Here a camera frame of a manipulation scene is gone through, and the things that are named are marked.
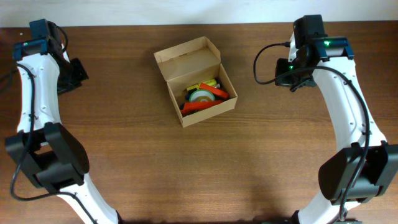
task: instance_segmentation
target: cardboard box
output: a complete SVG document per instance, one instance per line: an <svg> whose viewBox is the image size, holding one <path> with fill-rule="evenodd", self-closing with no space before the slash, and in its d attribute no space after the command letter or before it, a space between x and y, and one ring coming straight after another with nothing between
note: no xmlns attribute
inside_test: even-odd
<svg viewBox="0 0 398 224"><path fill-rule="evenodd" d="M161 50L154 55L183 127L235 108L238 95L221 64L220 51L207 37ZM221 83L222 90L229 93L229 99L211 108L183 116L180 105L186 102L185 89L212 78Z"/></svg>

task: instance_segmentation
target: orange object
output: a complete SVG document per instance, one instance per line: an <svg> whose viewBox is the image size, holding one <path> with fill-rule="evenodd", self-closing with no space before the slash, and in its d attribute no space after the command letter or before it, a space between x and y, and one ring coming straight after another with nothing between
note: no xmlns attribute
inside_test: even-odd
<svg viewBox="0 0 398 224"><path fill-rule="evenodd" d="M184 103L184 109L181 110L181 114L185 114L194 110L204 110L207 108L211 108L212 106L216 106L222 102L222 100L216 100L207 102Z"/></svg>
<svg viewBox="0 0 398 224"><path fill-rule="evenodd" d="M217 88L214 88L212 86L206 85L204 83L201 83L199 86L199 89L201 90L208 90L210 91L212 94L221 97L222 99L226 100L229 96L229 94L223 90L219 90Z"/></svg>

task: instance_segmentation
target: wood grain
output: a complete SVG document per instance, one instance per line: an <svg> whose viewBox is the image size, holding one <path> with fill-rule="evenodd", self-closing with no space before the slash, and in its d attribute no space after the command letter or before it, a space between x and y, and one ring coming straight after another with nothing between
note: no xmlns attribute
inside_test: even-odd
<svg viewBox="0 0 398 224"><path fill-rule="evenodd" d="M345 35L369 109L391 144L398 143L398 22L326 23ZM233 222L289 217L318 190L318 169L335 154L330 117L318 88L295 93L257 85L252 63L267 44L284 42L291 24L66 27L71 58L89 80L59 97L62 122L84 145L90 175L125 220ZM238 93L236 109L183 129L154 52L207 36ZM28 29L0 29L0 74L12 67L12 44ZM258 61L263 79L288 49ZM0 96L0 136L15 134L21 84ZM0 223L81 223L59 198L18 202L9 195L15 164L0 150ZM44 193L21 175L17 193ZM349 213L365 223L396 223L398 179L385 196Z"/></svg>

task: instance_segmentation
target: box flap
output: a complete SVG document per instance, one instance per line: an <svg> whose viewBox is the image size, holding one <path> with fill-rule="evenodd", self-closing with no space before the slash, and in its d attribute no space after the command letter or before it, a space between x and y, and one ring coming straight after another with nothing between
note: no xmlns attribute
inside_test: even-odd
<svg viewBox="0 0 398 224"><path fill-rule="evenodd" d="M221 62L220 51L207 37L161 50L154 55L166 81Z"/></svg>

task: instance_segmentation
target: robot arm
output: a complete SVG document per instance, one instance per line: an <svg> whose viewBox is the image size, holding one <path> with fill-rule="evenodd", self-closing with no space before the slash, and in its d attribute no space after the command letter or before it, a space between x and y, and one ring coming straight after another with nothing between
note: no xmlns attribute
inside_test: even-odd
<svg viewBox="0 0 398 224"><path fill-rule="evenodd" d="M344 37L330 38L323 30L322 17L304 16L295 21L290 42L289 59L279 59L275 84L295 90L303 86L321 89L336 136L337 155L321 166L320 191L310 204L296 211L293 224L325 224L338 220L343 192L354 174L365 145L364 110L353 89L336 73L313 69L289 77L277 78L296 68L328 67L342 73L364 99L355 72L353 52ZM359 178L349 189L345 209L357 207L382 195L398 169L398 146L389 146L369 110L369 152Z"/></svg>
<svg viewBox="0 0 398 224"><path fill-rule="evenodd" d="M28 179L36 187L45 187L49 193L64 199L85 223L93 223L87 212L97 223L122 223L117 211L104 201L91 181L83 146L61 124L58 95L79 87L88 77L77 58L70 61L67 52L62 52L57 28L44 19L31 22L33 40L15 45L14 59L34 77L34 119L31 121L29 116L30 77L18 67L22 80L21 120L18 135L6 139L6 150L17 162L24 150L23 139L29 135L30 122L33 122L34 143L22 166ZM36 153L46 144L52 151ZM82 205L71 196L57 192L73 194Z"/></svg>

